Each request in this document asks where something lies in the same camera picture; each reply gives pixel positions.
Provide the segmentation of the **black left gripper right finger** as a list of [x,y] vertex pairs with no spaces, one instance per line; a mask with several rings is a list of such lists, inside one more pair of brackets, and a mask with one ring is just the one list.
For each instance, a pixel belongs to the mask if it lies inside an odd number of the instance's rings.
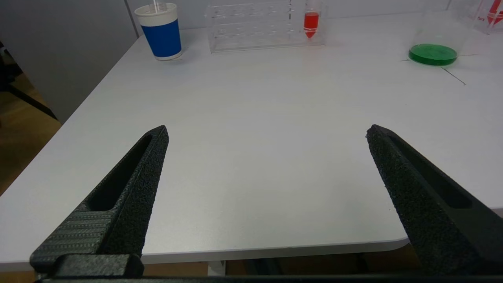
[[426,272],[501,276],[502,218],[390,129],[374,124],[366,138]]

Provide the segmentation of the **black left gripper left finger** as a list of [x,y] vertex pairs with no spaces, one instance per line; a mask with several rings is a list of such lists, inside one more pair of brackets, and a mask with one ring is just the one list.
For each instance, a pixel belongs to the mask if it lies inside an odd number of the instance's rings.
[[151,129],[30,256],[38,277],[142,277],[169,135]]

